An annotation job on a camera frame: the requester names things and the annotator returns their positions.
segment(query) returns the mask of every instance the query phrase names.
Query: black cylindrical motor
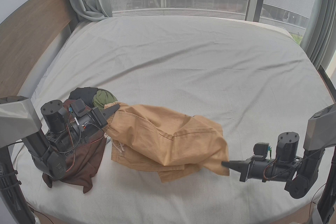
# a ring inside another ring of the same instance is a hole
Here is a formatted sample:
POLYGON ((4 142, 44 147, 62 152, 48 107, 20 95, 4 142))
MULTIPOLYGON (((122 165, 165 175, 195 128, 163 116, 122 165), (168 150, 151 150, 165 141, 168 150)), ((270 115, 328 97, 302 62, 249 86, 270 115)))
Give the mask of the black cylindrical motor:
POLYGON ((278 136, 275 158, 280 163, 291 163, 296 158, 299 135, 294 132, 282 133, 278 136))
POLYGON ((64 132, 69 115, 60 100, 52 100, 41 107, 42 116, 52 134, 64 132))

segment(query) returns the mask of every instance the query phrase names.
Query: maroon cloth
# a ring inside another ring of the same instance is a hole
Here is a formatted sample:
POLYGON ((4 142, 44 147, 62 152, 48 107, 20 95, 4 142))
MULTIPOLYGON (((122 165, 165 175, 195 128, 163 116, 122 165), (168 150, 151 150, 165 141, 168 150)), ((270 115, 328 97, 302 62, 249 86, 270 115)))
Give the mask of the maroon cloth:
MULTIPOLYGON (((69 106, 73 100, 66 100, 65 105, 69 106)), ((103 158, 106 138, 101 130, 98 130, 91 138, 88 144, 82 145, 75 149, 75 163, 73 167, 65 173, 60 180, 64 183, 83 186, 83 193, 87 193, 92 188, 92 177, 98 172, 98 168, 103 158)), ((74 154, 70 154, 65 162, 69 169, 73 163, 74 154)), ((53 180, 50 176, 43 173, 42 178, 49 188, 53 186, 53 180)))

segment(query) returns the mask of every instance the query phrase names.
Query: wooden headboard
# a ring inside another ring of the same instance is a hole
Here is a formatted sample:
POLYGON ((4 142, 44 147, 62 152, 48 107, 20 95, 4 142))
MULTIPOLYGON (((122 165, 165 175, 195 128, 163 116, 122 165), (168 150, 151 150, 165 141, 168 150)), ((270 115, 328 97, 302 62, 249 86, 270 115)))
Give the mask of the wooden headboard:
POLYGON ((75 16, 69 0, 28 0, 0 24, 0 97, 17 95, 40 56, 75 16))

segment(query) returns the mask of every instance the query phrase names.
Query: fitted sheet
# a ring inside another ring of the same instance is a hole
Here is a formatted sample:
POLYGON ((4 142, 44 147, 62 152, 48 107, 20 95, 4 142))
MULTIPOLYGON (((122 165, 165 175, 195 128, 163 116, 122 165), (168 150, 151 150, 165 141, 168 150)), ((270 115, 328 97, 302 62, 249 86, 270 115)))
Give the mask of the fitted sheet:
MULTIPOLYGON (((287 32, 262 24, 193 16, 108 18, 83 23, 40 81, 32 102, 65 100, 76 87, 100 87, 127 104, 165 106, 220 123, 231 160, 257 142, 276 147, 285 131, 300 135, 332 99, 306 54, 287 32)), ((44 121, 43 130, 47 131, 44 121)), ((162 184, 156 172, 111 161, 105 148, 93 188, 54 182, 49 189, 24 146, 13 164, 29 204, 69 223, 269 223, 309 203, 325 183, 327 149, 309 193, 293 199, 284 183, 218 176, 207 169, 162 184)))

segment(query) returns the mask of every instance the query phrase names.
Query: green grass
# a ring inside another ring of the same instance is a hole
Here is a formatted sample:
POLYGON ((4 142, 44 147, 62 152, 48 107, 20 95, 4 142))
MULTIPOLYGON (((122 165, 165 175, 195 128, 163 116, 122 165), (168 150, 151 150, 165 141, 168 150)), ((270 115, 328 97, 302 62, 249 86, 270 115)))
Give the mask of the green grass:
POLYGON ((300 35, 294 34, 294 33, 291 33, 291 36, 294 38, 294 40, 296 41, 296 43, 300 45, 303 36, 300 36, 300 35))

